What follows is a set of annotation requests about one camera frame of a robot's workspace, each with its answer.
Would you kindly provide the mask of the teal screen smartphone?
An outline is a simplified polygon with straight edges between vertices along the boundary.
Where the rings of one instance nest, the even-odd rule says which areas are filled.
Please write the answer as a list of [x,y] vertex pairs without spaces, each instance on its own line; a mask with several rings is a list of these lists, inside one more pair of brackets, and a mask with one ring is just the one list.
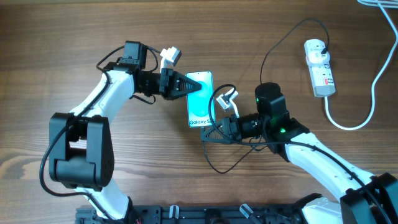
[[201,90],[187,95],[188,125],[190,128],[211,126],[208,105],[213,94],[213,74],[210,71],[190,72],[186,76],[201,85]]

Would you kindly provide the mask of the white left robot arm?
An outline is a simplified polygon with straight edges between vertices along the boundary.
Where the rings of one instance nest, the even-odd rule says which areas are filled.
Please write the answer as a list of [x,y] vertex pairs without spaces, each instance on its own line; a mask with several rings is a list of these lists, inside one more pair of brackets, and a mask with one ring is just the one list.
[[95,89],[68,113],[55,113],[49,122],[49,146],[42,158],[39,181],[56,197],[84,196],[93,206],[96,223],[142,223],[130,197],[113,179],[114,151],[110,124],[127,100],[139,94],[176,100],[201,89],[173,67],[181,51],[158,51],[127,41],[123,55],[96,68],[102,77]]

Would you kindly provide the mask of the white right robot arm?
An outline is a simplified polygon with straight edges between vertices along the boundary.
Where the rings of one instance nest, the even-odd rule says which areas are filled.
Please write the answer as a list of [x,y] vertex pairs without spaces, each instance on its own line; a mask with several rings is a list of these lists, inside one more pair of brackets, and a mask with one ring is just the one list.
[[[285,97],[276,83],[258,85],[254,91],[257,113],[232,114],[201,129],[203,142],[261,144],[285,161],[300,167],[335,198],[310,194],[290,206],[290,223],[397,223],[397,178],[386,172],[376,176],[350,164],[322,144],[310,130],[291,118]],[[262,142],[245,142],[263,138]]]

